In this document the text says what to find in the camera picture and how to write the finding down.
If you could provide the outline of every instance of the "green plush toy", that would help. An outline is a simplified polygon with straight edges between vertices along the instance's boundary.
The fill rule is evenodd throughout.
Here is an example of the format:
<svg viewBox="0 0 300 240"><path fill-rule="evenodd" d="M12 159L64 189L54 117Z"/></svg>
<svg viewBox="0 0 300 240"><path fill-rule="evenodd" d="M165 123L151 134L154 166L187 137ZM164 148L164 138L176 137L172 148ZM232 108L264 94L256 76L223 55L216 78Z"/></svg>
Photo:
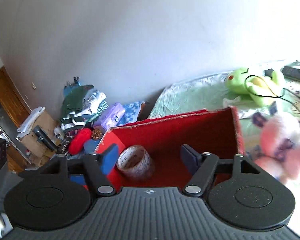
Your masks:
<svg viewBox="0 0 300 240"><path fill-rule="evenodd" d="M253 68L239 68L225 80L227 88L240 95L250 95L258 106L269 106L275 98L259 97L281 95L285 80L282 72L274 70L272 77L258 76Z"/></svg>

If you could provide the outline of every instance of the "pink and white stuffed animal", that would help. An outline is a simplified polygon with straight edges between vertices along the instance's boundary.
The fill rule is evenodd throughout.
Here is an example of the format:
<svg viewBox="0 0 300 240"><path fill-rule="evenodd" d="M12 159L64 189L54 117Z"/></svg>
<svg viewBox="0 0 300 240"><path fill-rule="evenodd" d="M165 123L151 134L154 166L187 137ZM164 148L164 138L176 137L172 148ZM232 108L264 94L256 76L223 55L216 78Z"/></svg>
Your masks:
<svg viewBox="0 0 300 240"><path fill-rule="evenodd" d="M300 182L300 123L287 112L276 113L269 120L260 113L253 122L262 127L260 146L263 157L255 163L283 184Z"/></svg>

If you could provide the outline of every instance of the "purple tissue package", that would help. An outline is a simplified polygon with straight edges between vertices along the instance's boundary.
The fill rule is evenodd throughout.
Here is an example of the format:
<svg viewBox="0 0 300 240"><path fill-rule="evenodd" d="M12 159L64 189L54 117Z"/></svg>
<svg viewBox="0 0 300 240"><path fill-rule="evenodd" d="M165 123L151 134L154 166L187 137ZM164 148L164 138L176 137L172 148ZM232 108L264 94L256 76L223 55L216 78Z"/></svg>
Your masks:
<svg viewBox="0 0 300 240"><path fill-rule="evenodd" d="M117 126L124 113L124 107L119 102L114 103L101 114L98 120L93 122L92 127L94 129L99 129L103 134L105 134L110 127Z"/></svg>

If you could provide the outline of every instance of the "tape roll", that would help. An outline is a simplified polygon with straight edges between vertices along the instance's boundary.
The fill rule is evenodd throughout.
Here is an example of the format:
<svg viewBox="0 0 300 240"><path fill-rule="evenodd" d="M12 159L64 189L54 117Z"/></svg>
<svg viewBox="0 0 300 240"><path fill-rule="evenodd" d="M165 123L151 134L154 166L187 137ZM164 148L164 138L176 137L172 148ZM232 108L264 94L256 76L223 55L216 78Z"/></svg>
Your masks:
<svg viewBox="0 0 300 240"><path fill-rule="evenodd" d="M134 145L120 154L117 168L131 179L144 180L154 173L154 162L143 146Z"/></svg>

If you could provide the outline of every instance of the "red box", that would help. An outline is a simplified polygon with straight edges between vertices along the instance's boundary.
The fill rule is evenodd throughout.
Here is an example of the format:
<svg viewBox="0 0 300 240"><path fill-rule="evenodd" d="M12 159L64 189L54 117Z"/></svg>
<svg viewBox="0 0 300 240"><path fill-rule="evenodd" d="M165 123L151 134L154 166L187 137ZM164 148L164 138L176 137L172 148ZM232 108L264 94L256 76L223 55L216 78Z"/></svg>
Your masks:
<svg viewBox="0 0 300 240"><path fill-rule="evenodd" d="M186 114L148 119L109 129L96 152L102 153L111 144L121 153L127 147L142 145L155 163L153 176L146 181L133 181L115 167L108 175L116 190L121 187L179 187L190 180L180 158L180 147L190 145L197 152L211 152L223 159L232 159L244 148L235 107L222 110L200 110Z"/></svg>

